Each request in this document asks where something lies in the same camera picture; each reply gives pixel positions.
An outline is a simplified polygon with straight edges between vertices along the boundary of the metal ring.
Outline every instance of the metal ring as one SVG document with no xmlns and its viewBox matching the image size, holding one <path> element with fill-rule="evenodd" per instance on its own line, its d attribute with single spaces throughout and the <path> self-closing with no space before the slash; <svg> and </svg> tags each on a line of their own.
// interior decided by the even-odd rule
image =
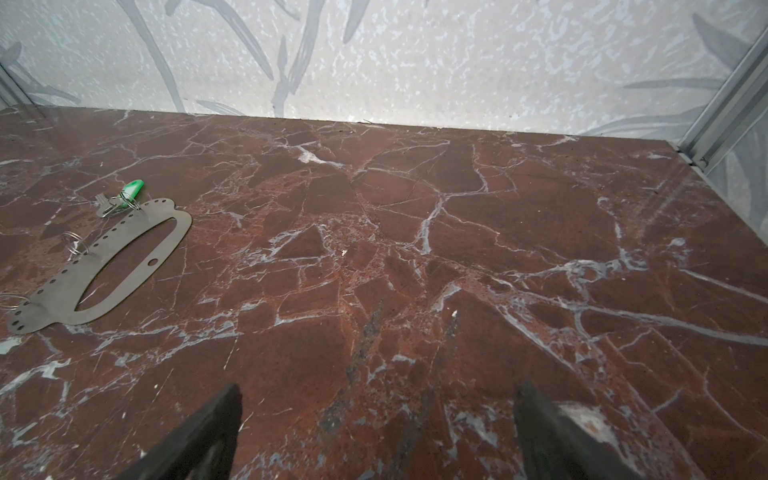
<svg viewBox="0 0 768 480">
<path fill-rule="evenodd" d="M 29 298 L 23 295 L 19 295 L 18 293 L 0 293 L 0 299 L 5 298 L 18 298 L 19 300 L 22 300 L 24 302 L 29 303 Z M 12 312 L 13 310 L 16 310 L 22 306 L 22 303 L 17 303 L 16 305 L 10 305 L 10 304 L 3 304 L 0 303 L 0 310 L 5 310 L 6 312 Z"/>
<path fill-rule="evenodd" d="M 75 232 L 64 232 L 62 233 L 65 237 L 70 237 L 74 239 L 74 242 L 72 244 L 67 244 L 67 250 L 72 255 L 85 255 L 88 253 L 88 247 L 84 247 L 85 245 L 85 238 L 81 237 L 80 235 L 77 235 Z"/>
<path fill-rule="evenodd" d="M 124 190 L 120 190 L 118 196 L 120 197 L 120 200 L 124 201 L 131 209 L 141 210 L 141 207 L 139 207 L 139 204 L 136 203 L 136 200 L 134 200 L 133 197 L 127 195 Z"/>
</svg>

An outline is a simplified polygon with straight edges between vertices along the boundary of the wallpaper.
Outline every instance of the wallpaper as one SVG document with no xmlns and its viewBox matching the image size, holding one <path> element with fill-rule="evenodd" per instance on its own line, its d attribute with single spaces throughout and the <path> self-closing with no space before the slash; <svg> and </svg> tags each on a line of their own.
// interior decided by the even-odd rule
<svg viewBox="0 0 768 480">
<path fill-rule="evenodd" d="M 0 64 L 39 104 L 676 140 L 766 25 L 766 0 L 5 0 Z"/>
</svg>

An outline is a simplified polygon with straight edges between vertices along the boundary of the brown marble floor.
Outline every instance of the brown marble floor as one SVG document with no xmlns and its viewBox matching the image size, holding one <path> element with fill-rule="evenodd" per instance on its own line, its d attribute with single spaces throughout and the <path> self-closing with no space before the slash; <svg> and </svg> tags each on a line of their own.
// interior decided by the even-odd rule
<svg viewBox="0 0 768 480">
<path fill-rule="evenodd" d="M 137 178 L 193 225 L 106 316 L 0 334 L 2 478 L 109 478 L 232 381 L 235 478 L 513 478 L 526 379 L 647 478 L 768 474 L 768 251 L 665 143 L 6 110 L 0 290 Z"/>
</svg>

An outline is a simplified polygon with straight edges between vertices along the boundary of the gray metal plate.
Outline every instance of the gray metal plate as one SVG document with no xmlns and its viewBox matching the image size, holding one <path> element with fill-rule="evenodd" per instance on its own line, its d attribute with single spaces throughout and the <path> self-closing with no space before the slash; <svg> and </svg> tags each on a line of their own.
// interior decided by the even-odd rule
<svg viewBox="0 0 768 480">
<path fill-rule="evenodd" d="M 174 231 L 107 298 L 86 310 L 75 311 L 88 285 L 115 255 L 152 227 L 171 218 L 176 219 Z M 176 210 L 174 202 L 167 198 L 146 202 L 141 205 L 141 210 L 129 210 L 120 223 L 89 246 L 88 253 L 72 258 L 56 276 L 29 296 L 29 303 L 11 312 L 8 331 L 21 335 L 35 332 L 52 323 L 81 325 L 104 315 L 125 300 L 163 264 L 184 238 L 191 224 L 192 216 Z"/>
</svg>

